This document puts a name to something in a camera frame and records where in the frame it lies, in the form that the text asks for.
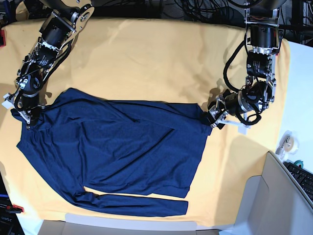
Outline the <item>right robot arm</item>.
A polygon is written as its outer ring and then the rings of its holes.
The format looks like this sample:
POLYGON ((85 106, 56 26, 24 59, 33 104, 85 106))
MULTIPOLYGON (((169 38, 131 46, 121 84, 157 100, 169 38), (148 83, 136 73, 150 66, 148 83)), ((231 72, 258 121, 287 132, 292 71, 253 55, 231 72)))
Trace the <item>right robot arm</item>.
POLYGON ((52 10, 39 31, 40 36, 32 50, 22 61, 17 72, 16 91, 6 94, 2 105, 14 108, 27 127, 34 126, 44 106, 40 92, 51 75, 67 59, 74 39, 84 29, 94 12, 90 0, 44 0, 42 4, 52 10))

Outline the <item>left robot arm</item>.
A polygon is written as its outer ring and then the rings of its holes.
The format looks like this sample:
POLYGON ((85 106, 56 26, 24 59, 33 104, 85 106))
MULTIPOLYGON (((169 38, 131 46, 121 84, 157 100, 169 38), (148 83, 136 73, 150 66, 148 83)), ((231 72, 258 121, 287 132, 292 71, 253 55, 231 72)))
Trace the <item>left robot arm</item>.
POLYGON ((208 105, 202 121, 211 128, 225 125, 250 127, 261 120, 261 114, 275 100, 275 59, 279 53, 282 36, 279 34, 280 8, 283 0, 246 0, 244 4, 230 4, 244 9, 246 32, 244 40, 228 59, 223 70, 227 90, 208 105), (246 83, 234 87, 227 76, 228 69, 245 48, 246 83))

